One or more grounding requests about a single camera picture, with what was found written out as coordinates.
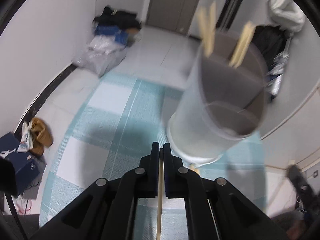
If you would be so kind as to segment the blue cardboard box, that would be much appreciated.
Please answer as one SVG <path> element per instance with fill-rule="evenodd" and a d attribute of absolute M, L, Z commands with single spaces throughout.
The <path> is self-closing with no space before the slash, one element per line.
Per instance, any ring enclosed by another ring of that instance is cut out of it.
<path fill-rule="evenodd" d="M 127 45 L 129 35 L 124 30 L 119 29 L 116 25 L 98 25 L 94 31 L 95 35 L 113 36 L 115 41 Z"/>

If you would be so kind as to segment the white plastic mailer bag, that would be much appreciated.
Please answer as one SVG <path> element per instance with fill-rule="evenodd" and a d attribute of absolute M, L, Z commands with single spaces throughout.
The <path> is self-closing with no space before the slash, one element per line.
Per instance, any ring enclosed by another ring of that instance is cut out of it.
<path fill-rule="evenodd" d="M 88 44 L 88 49 L 102 54 L 112 54 L 116 51 L 124 50 L 125 46 L 116 42 L 115 36 L 97 35 Z"/>

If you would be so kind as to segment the tan suede shoe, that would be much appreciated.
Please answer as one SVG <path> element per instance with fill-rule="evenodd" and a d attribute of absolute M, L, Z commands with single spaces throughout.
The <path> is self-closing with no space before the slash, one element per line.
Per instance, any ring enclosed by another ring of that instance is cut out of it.
<path fill-rule="evenodd" d="M 45 148 L 50 148 L 50 146 L 52 146 L 54 142 L 52 134 L 47 124 L 38 117 L 33 117 L 29 125 L 33 143 L 30 152 L 33 155 L 40 157 L 44 154 Z"/>

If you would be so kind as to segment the white crumpled socks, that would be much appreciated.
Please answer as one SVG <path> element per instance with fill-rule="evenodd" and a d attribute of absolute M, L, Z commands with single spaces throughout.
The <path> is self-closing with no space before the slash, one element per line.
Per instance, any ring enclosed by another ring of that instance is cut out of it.
<path fill-rule="evenodd" d="M 28 152 L 33 148 L 33 138 L 31 135 L 31 125 L 26 121 L 22 124 L 22 137 L 17 152 Z"/>

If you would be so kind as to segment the grey entrance door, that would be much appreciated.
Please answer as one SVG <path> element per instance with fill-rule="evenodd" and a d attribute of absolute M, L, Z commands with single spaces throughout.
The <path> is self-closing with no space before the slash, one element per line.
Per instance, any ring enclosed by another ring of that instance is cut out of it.
<path fill-rule="evenodd" d="M 199 0 L 150 0 L 146 24 L 187 34 Z"/>

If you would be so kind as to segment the white utensil holder cup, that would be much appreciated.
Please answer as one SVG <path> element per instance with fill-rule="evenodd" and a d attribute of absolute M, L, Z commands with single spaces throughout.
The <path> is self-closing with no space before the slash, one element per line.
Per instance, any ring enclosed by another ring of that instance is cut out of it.
<path fill-rule="evenodd" d="M 218 31 L 211 56 L 200 47 L 188 85 L 167 126 L 171 148 L 183 160 L 202 166 L 219 160 L 263 122 L 267 105 L 267 65 L 250 44 L 242 64 L 229 66 L 238 34 Z"/>

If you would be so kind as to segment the navy Jordan shoe box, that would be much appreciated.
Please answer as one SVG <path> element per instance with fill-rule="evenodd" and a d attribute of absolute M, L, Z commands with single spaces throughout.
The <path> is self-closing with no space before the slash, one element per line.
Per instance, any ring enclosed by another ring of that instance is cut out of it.
<path fill-rule="evenodd" d="M 1 191 L 17 197 L 38 177 L 39 169 L 32 154 L 18 152 L 19 141 L 11 132 L 1 137 L 0 147 Z"/>

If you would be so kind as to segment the black hanging jacket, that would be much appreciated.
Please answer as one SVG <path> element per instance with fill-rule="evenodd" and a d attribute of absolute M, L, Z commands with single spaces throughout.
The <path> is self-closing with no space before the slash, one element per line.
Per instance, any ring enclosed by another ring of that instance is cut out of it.
<path fill-rule="evenodd" d="M 271 71 L 274 65 L 274 59 L 285 49 L 289 35 L 286 30 L 279 25 L 257 25 L 252 38 L 252 43 L 261 52 L 268 71 Z"/>

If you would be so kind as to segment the black clothes pile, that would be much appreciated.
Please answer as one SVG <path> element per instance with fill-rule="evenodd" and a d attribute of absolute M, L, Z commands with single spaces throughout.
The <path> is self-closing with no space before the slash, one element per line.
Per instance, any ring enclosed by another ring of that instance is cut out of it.
<path fill-rule="evenodd" d="M 117 26 L 121 30 L 142 28 L 136 12 L 117 10 L 110 6 L 104 7 L 102 14 L 96 16 L 93 22 L 103 26 Z"/>

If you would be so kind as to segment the teal plaid table mat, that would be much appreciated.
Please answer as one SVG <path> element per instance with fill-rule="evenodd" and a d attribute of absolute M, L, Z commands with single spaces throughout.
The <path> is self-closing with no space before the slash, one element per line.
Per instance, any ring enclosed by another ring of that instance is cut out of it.
<path fill-rule="evenodd" d="M 40 210 L 44 226 L 96 179 L 121 178 L 162 147 L 167 123 L 183 92 L 124 74 L 108 73 L 80 107 L 51 165 Z M 200 176 L 228 179 L 257 207 L 266 206 L 264 152 L 260 134 L 240 141 Z M 140 199 L 133 239 L 156 239 L 157 199 Z M 184 200 L 163 200 L 161 239 L 188 239 Z"/>

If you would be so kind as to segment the white hanging bag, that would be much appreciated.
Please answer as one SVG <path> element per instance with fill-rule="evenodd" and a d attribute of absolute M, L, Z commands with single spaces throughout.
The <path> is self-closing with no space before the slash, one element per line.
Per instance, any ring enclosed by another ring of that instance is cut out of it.
<path fill-rule="evenodd" d="M 305 14 L 293 0 L 267 0 L 272 21 L 283 28 L 298 33 L 305 24 Z"/>

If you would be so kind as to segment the black framed sliding door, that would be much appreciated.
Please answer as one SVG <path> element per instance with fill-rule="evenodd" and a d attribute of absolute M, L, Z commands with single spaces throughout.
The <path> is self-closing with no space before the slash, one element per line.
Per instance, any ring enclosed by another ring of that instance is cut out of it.
<path fill-rule="evenodd" d="M 229 30 L 243 0 L 226 0 L 217 20 L 217 29 Z"/>

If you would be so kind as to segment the grey plastic mailer bag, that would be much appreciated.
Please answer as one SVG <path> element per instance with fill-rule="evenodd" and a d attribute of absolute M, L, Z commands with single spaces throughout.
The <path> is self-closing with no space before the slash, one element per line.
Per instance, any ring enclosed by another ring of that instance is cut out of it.
<path fill-rule="evenodd" d="M 110 54 L 103 54 L 91 49 L 85 49 L 80 56 L 73 60 L 73 64 L 78 68 L 83 68 L 93 72 L 98 77 L 102 77 L 125 59 L 126 51 L 117 50 Z"/>

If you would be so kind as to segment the brown cardboard box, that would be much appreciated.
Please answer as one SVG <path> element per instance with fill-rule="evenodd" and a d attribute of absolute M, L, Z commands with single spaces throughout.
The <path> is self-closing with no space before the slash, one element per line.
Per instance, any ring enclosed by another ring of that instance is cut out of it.
<path fill-rule="evenodd" d="M 127 33 L 127 35 L 128 35 L 128 38 L 127 38 L 128 43 L 134 43 L 134 42 L 139 41 L 141 39 L 140 30 L 137 28 L 126 29 L 125 33 Z"/>

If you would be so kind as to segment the silver folded umbrella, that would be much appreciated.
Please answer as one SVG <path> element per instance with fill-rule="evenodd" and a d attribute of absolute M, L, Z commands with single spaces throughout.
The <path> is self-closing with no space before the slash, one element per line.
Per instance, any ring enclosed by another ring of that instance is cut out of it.
<path fill-rule="evenodd" d="M 268 83 L 266 85 L 266 91 L 269 95 L 269 103 L 271 103 L 279 94 L 285 68 L 289 61 L 289 47 L 292 37 L 286 40 L 284 50 L 280 52 L 273 60 L 271 70 L 266 74 L 268 77 Z"/>

